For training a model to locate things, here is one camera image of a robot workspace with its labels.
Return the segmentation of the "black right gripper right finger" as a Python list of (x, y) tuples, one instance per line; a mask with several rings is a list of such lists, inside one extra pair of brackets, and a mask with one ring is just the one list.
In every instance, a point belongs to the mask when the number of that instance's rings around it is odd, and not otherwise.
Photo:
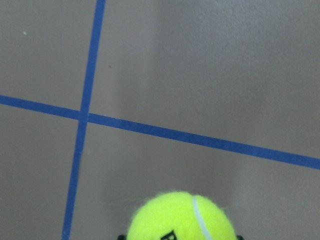
[(244, 238), (241, 235), (236, 236), (237, 240), (244, 240)]

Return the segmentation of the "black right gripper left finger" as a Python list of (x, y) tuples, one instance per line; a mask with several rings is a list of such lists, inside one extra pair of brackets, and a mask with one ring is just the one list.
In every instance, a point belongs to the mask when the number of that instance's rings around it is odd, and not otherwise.
[(126, 239), (127, 239), (127, 236), (124, 234), (121, 234), (117, 237), (117, 240), (126, 240)]

